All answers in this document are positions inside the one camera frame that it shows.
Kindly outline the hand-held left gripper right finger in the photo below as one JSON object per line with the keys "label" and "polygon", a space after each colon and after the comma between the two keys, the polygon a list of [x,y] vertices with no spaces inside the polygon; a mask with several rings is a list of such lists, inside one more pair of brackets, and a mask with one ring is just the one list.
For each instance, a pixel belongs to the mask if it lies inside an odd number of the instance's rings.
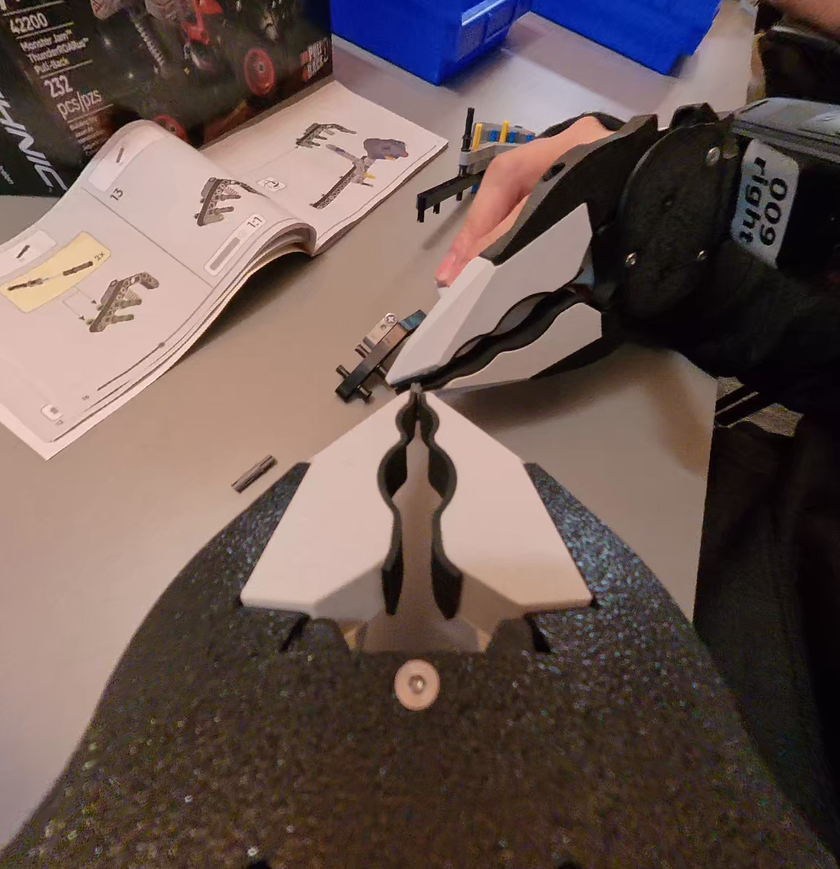
{"label": "hand-held left gripper right finger", "polygon": [[588,607],[592,593],[522,459],[430,393],[419,395],[433,515],[439,609],[485,652],[526,616]]}

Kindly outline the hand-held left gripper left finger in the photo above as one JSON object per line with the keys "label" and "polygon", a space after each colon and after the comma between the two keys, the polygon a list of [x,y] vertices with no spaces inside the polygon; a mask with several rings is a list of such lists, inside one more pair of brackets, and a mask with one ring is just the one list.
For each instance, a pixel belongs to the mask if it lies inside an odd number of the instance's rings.
{"label": "hand-held left gripper left finger", "polygon": [[368,651],[414,646],[404,527],[414,395],[393,399],[307,465],[240,592],[243,606],[332,621]]}

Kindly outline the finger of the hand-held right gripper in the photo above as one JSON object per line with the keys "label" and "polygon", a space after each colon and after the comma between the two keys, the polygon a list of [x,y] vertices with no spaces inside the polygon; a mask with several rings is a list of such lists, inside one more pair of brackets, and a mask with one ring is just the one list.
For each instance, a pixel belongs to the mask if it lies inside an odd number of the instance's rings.
{"label": "finger of the hand-held right gripper", "polygon": [[523,320],[469,342],[420,378],[424,391],[473,390],[541,374],[603,338],[603,315],[583,296],[540,296]]}
{"label": "finger of the hand-held right gripper", "polygon": [[477,255],[404,343],[387,384],[410,387],[441,373],[467,344],[491,336],[524,300],[563,288],[578,276],[592,238],[583,202],[514,253],[489,248]]}

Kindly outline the person's right forearm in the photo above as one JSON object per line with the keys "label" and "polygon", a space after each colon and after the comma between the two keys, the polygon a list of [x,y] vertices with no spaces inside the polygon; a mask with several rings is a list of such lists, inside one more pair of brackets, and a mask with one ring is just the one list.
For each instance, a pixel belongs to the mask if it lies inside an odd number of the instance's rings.
{"label": "person's right forearm", "polygon": [[840,1],[761,1],[749,101],[791,97],[840,105]]}

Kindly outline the grey desk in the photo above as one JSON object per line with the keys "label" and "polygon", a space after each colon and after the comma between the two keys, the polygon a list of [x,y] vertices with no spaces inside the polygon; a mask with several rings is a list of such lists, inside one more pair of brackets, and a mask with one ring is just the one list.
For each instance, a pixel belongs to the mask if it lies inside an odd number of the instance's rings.
{"label": "grey desk", "polygon": [[[286,255],[241,289],[153,386],[45,461],[0,424],[0,844],[77,747],[120,654],[216,531],[294,462],[390,397],[344,404],[335,365],[379,316],[426,309],[468,200],[417,223],[417,191],[449,176],[467,107],[541,129],[606,110],[744,102],[752,19],[722,2],[695,55],[664,77],[539,16],[447,87],[334,40],[349,90],[450,137],[447,152],[324,253]],[[539,463],[654,571],[692,619],[715,381],[672,353],[625,347],[540,384],[456,406]],[[231,484],[266,455],[276,467]]]}

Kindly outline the person's right hand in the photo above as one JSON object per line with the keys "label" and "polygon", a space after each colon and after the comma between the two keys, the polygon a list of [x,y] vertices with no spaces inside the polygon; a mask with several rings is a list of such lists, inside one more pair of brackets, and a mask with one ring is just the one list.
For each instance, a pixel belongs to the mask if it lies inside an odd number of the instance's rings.
{"label": "person's right hand", "polygon": [[611,115],[579,115],[494,158],[460,232],[436,270],[437,286],[450,286],[469,262],[509,231],[534,187],[560,157],[616,132],[621,125]]}

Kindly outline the small dark grey axle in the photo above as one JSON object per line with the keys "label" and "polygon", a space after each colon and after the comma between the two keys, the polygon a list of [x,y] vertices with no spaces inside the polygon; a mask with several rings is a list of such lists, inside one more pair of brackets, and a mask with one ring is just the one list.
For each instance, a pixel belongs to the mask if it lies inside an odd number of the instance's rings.
{"label": "small dark grey axle", "polygon": [[253,484],[260,481],[268,472],[274,469],[276,464],[277,462],[273,455],[266,455],[259,462],[254,463],[251,468],[235,480],[231,484],[231,488],[237,494],[245,492]]}

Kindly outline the black brick beam assembly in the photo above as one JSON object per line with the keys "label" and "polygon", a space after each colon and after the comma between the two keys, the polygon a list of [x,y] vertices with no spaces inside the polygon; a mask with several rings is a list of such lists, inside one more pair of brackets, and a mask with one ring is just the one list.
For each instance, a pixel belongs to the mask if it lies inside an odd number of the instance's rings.
{"label": "black brick beam assembly", "polygon": [[343,365],[337,367],[341,383],[336,388],[336,395],[346,403],[357,397],[365,402],[371,401],[372,393],[366,382],[374,376],[386,380],[401,346],[425,318],[426,313],[417,310],[404,319],[388,313],[379,320],[355,347],[355,352],[360,356],[359,364],[350,371]]}

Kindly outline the grey brick assembly yellow pins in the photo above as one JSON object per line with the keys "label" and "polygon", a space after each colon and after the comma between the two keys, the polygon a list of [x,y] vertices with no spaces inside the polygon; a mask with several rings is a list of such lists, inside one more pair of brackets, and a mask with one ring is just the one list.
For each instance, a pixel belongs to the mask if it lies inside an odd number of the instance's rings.
{"label": "grey brick assembly yellow pins", "polygon": [[475,108],[468,107],[456,174],[417,195],[417,222],[424,223],[427,212],[439,214],[443,203],[459,202],[467,193],[475,193],[494,158],[535,138],[534,130],[519,124],[479,121],[475,118]]}

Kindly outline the blue plastic bin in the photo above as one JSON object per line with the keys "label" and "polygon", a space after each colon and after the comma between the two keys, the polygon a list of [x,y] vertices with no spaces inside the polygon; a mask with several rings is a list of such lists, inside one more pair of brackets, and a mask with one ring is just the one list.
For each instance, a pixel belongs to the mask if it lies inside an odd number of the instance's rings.
{"label": "blue plastic bin", "polygon": [[440,85],[501,47],[531,1],[331,1],[333,33]]}
{"label": "blue plastic bin", "polygon": [[532,10],[669,75],[694,55],[719,7],[720,1],[534,1]]}

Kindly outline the person's dark trousers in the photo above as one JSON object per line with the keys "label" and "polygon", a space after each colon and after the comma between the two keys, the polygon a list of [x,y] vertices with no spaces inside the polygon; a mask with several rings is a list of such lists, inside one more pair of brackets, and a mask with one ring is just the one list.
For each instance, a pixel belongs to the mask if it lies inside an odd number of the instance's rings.
{"label": "person's dark trousers", "polygon": [[759,755],[840,867],[840,375],[791,435],[714,433],[694,624]]}

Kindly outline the open instruction booklet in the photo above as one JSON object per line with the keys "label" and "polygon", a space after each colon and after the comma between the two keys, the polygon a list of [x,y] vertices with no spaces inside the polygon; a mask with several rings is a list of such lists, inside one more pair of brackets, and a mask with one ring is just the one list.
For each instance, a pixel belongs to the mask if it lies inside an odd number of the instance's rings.
{"label": "open instruction booklet", "polygon": [[447,148],[331,81],[204,149],[115,133],[0,246],[0,422],[50,459],[171,368],[260,268],[315,256]]}

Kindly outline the black toy set box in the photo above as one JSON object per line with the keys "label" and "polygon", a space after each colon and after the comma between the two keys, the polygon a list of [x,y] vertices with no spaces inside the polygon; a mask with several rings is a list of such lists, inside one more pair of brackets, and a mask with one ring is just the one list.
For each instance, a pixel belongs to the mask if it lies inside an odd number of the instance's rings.
{"label": "black toy set box", "polygon": [[0,1],[0,196],[62,196],[137,120],[203,146],[331,54],[326,1]]}

